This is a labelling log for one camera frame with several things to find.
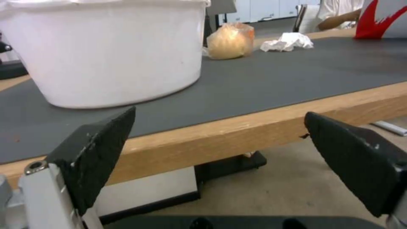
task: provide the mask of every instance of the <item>black table mat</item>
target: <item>black table mat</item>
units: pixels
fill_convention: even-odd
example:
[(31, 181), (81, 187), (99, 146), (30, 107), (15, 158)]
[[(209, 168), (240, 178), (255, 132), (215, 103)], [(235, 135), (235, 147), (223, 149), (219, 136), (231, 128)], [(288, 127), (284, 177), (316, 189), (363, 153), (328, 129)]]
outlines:
[[(407, 80), (406, 40), (326, 38), (314, 43), (311, 50), (204, 58), (197, 83), (137, 105), (130, 137)], [(31, 80), (0, 92), (0, 107), (0, 163), (46, 155), (78, 126), (125, 109), (57, 108)]]

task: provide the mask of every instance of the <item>person's arm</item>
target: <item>person's arm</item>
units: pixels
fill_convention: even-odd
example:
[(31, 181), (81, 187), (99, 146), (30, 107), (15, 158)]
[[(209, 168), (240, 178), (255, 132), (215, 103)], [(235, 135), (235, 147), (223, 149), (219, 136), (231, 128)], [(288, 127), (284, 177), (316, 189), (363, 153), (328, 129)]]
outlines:
[(360, 12), (361, 12), (361, 9), (350, 12), (350, 13), (345, 13), (345, 14), (342, 14), (339, 16), (327, 18), (323, 22), (319, 23), (318, 28), (320, 30), (328, 30), (328, 29), (336, 28), (344, 22), (357, 21), (359, 19)]

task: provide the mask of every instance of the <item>white cabinet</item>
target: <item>white cabinet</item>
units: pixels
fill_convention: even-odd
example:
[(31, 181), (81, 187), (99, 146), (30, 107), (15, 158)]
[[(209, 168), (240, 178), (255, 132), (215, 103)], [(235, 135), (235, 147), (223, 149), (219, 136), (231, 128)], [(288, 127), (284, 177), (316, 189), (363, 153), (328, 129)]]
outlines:
[(319, 5), (321, 0), (300, 0), (300, 4)]
[(250, 0), (250, 22), (279, 17), (280, 0)]
[(297, 16), (295, 7), (299, 4), (299, 0), (280, 0), (280, 18)]
[(250, 22), (250, 0), (236, 0), (236, 13), (226, 14), (229, 23)]

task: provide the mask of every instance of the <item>person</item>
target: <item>person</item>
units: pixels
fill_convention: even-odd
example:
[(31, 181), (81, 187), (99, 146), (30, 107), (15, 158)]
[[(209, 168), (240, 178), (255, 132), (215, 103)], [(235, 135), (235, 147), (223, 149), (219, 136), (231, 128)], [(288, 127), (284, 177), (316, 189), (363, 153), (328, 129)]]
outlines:
[(356, 25), (363, 0), (322, 0), (317, 18), (318, 29), (348, 29)]

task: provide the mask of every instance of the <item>white paper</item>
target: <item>white paper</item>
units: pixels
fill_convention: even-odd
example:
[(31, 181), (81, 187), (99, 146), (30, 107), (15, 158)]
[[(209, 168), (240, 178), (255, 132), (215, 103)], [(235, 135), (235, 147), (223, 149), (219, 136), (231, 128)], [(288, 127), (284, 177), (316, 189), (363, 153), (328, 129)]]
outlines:
[(283, 33), (278, 40), (265, 41), (260, 46), (260, 49), (268, 51), (286, 51), (290, 52), (294, 47), (313, 48), (314, 43), (306, 35), (300, 33)]

